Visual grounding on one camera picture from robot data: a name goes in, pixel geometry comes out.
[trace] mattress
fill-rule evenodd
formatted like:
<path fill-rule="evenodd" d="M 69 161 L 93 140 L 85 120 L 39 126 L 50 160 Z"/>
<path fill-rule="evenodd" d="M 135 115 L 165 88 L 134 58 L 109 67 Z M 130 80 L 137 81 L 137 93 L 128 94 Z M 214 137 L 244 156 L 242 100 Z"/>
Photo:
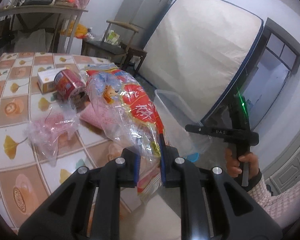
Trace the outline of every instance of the mattress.
<path fill-rule="evenodd" d="M 245 67 L 263 29 L 258 16 L 223 0 L 176 0 L 149 39 L 140 74 L 178 93 L 201 120 Z"/>

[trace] hand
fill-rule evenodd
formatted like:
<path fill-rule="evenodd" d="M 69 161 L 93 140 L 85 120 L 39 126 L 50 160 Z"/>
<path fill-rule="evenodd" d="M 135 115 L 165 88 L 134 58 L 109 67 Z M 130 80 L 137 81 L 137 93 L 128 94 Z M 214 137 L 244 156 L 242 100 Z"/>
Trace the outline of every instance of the hand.
<path fill-rule="evenodd" d="M 258 156 L 253 154 L 252 152 L 247 152 L 245 155 L 241 155 L 239 157 L 239 161 L 232 158 L 232 151 L 230 149 L 226 149 L 226 167 L 228 170 L 228 174 L 232 178 L 238 177 L 239 174 L 242 173 L 242 170 L 239 168 L 240 162 L 249 163 L 249 179 L 252 179 L 254 176 L 257 176 L 259 173 L 259 162 Z"/>

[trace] refrigerator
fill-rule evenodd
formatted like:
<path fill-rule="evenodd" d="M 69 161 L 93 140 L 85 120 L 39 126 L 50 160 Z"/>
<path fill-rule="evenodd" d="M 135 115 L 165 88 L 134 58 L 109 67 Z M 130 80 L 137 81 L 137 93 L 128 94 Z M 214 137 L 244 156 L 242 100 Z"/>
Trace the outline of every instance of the refrigerator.
<path fill-rule="evenodd" d="M 124 0 L 114 20 L 135 25 L 139 33 L 133 38 L 132 45 L 143 49 L 171 3 L 172 0 Z M 115 25 L 111 26 L 111 30 L 118 33 L 125 44 L 133 34 Z"/>

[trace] white cardboard box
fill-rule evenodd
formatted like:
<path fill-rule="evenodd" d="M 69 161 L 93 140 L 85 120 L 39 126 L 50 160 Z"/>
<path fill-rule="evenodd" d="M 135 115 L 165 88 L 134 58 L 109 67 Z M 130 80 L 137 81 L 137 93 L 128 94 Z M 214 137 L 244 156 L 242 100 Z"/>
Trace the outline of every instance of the white cardboard box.
<path fill-rule="evenodd" d="M 41 93 L 49 93 L 56 90 L 55 84 L 54 84 L 54 78 L 56 75 L 61 71 L 66 69 L 63 68 L 57 68 L 57 69 L 50 69 L 38 72 L 38 84 L 39 88 L 41 90 Z"/>

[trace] pink knit sleeve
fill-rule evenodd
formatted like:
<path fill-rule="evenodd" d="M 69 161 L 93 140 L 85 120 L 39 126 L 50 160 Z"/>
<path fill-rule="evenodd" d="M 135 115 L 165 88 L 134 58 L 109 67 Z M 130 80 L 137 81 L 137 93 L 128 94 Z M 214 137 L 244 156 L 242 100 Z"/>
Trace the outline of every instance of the pink knit sleeve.
<path fill-rule="evenodd" d="M 248 191 L 248 194 L 263 208 L 271 201 L 271 193 L 266 188 L 263 176 L 258 184 Z"/>
<path fill-rule="evenodd" d="M 266 184 L 260 182 L 248 194 L 282 227 L 295 222 L 300 216 L 300 181 L 278 196 L 271 196 Z"/>

